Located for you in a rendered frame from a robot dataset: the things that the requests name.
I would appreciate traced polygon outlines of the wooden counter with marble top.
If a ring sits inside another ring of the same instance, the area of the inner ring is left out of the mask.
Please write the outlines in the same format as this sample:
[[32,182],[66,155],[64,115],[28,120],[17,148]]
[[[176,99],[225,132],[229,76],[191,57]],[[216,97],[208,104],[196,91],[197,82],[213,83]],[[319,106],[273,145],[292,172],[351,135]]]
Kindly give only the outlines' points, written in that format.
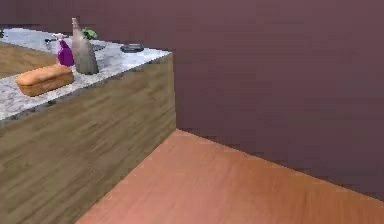
[[172,53],[100,46],[99,73],[40,96],[0,79],[0,224],[75,224],[175,130]]

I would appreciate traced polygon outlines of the purple spray bottle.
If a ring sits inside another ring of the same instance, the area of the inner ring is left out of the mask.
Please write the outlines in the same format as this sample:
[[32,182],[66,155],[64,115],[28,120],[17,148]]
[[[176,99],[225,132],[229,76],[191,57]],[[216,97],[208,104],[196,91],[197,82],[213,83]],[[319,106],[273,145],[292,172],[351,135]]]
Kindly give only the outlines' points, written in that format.
[[64,35],[62,33],[53,34],[53,37],[59,42],[60,50],[57,57],[61,65],[71,67],[75,64],[72,51],[68,44],[64,41]]

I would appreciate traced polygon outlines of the grey tall bottle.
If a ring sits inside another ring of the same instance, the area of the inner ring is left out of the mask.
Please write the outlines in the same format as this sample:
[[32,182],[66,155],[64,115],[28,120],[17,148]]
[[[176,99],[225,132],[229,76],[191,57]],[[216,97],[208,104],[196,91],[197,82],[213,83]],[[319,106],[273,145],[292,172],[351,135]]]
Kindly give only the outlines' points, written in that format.
[[89,40],[84,36],[76,17],[72,19],[72,26],[72,53],[76,71],[85,75],[97,74],[99,69],[95,52]]

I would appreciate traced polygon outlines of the brown bread loaf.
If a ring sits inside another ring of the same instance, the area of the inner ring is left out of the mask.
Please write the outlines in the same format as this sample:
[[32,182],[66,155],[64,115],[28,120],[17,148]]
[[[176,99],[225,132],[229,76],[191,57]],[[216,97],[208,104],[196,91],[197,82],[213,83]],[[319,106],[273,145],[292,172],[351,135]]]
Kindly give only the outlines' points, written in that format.
[[20,91],[31,97],[71,84],[73,81],[72,70],[60,64],[31,70],[16,78]]

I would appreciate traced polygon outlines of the green leafy vegetable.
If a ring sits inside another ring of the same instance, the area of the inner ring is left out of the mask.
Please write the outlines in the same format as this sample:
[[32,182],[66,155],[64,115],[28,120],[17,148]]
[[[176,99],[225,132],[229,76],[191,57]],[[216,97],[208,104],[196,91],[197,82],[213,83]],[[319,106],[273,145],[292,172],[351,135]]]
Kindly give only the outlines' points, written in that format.
[[82,32],[88,40],[94,40],[98,37],[97,33],[91,29],[84,28]]

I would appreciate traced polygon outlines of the black flat dish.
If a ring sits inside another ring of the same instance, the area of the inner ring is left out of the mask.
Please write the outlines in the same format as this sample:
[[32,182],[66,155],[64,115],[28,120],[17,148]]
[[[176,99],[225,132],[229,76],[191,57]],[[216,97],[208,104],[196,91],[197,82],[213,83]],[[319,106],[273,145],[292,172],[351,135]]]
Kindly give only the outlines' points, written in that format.
[[120,47],[123,53],[137,53],[144,50],[143,44],[124,44]]

